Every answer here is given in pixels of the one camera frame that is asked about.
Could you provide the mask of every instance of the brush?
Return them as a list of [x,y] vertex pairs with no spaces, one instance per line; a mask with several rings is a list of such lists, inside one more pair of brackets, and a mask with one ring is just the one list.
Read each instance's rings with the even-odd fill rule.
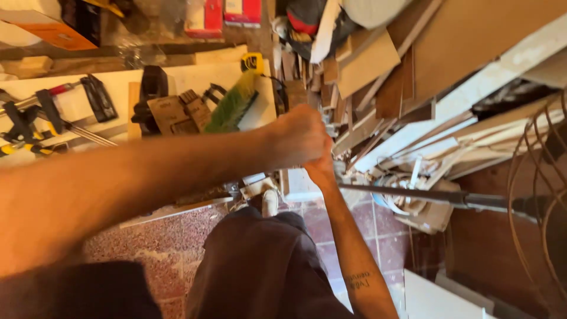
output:
[[238,131],[238,123],[252,106],[258,92],[254,83],[258,75],[253,70],[244,72],[211,113],[211,122],[205,127],[206,133]]

